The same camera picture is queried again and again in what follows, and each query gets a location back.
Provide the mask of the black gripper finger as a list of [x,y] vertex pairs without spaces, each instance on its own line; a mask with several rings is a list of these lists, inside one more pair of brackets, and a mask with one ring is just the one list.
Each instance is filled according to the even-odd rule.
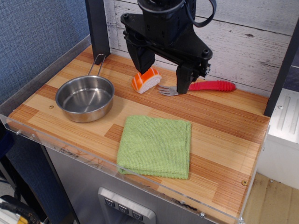
[[192,82],[199,77],[199,73],[189,64],[181,64],[177,67],[177,92],[178,94],[186,94]]
[[155,62],[155,53],[148,49],[151,44],[144,38],[132,35],[125,36],[125,40],[135,68],[144,74]]

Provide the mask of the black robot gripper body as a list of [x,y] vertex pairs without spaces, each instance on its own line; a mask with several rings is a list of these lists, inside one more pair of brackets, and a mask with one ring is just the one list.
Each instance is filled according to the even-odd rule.
[[124,37],[132,35],[146,39],[156,55],[174,64],[189,64],[204,77],[210,71],[208,61],[213,53],[196,35],[194,28],[209,24],[213,16],[196,22],[194,0],[139,0],[141,14],[125,13]]

